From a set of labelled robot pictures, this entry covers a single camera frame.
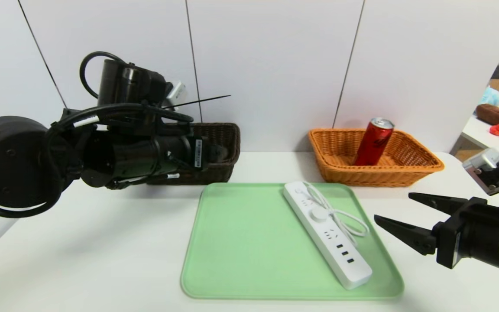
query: can lid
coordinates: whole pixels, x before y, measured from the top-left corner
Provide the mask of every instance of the can lid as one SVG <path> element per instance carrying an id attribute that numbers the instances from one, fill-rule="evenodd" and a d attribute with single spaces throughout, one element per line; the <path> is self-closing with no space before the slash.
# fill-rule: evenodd
<path id="1" fill-rule="evenodd" d="M 394 124 L 388 119 L 376 117 L 371 119 L 371 123 L 382 129 L 394 129 Z"/>

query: green tray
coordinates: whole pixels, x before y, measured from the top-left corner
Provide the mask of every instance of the green tray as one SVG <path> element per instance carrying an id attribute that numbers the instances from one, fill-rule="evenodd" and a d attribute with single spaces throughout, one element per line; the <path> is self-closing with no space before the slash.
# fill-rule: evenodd
<path id="1" fill-rule="evenodd" d="M 182 289 L 202 299 L 382 300 L 404 282 L 352 190 L 316 183 L 335 209 L 364 219 L 357 237 L 373 269 L 345 290 L 282 195 L 283 184 L 214 183 L 201 194 L 182 269 Z"/>

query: red plush toy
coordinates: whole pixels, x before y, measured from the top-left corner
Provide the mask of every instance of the red plush toy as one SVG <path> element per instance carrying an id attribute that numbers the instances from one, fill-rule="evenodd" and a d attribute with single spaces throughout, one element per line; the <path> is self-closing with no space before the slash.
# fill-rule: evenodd
<path id="1" fill-rule="evenodd" d="M 495 136 L 499 136 L 499 124 L 495 124 L 494 126 L 491 126 L 490 132 Z"/>

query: white wall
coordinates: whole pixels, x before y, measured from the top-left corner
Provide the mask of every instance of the white wall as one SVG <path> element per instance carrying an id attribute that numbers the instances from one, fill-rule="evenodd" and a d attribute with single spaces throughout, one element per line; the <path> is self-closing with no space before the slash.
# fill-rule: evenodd
<path id="1" fill-rule="evenodd" d="M 366 0 L 335 122 L 449 152 L 499 62 L 497 0 Z"/>
<path id="2" fill-rule="evenodd" d="M 0 115 L 19 115 L 49 126 L 63 103 L 16 0 L 0 0 Z M 15 220 L 0 218 L 0 237 Z"/>
<path id="3" fill-rule="evenodd" d="M 244 151 L 307 150 L 332 127 L 362 0 L 188 0 L 204 122 Z"/>
<path id="4" fill-rule="evenodd" d="M 156 71 L 167 81 L 186 84 L 198 100 L 188 17 L 184 0 L 21 0 L 26 18 L 69 108 L 85 109 L 97 100 L 82 87 L 78 69 L 93 51 L 113 53 Z M 86 79 L 99 91 L 105 58 L 93 59 Z M 197 104 L 179 112 L 200 121 Z"/>

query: label sticker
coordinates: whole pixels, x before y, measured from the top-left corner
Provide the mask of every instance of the label sticker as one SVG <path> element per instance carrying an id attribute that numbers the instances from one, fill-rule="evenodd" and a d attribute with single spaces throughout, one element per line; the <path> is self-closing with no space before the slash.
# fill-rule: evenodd
<path id="1" fill-rule="evenodd" d="M 203 146 L 203 140 L 196 140 L 196 155 L 194 161 L 194 167 L 201 168 L 201 147 Z"/>

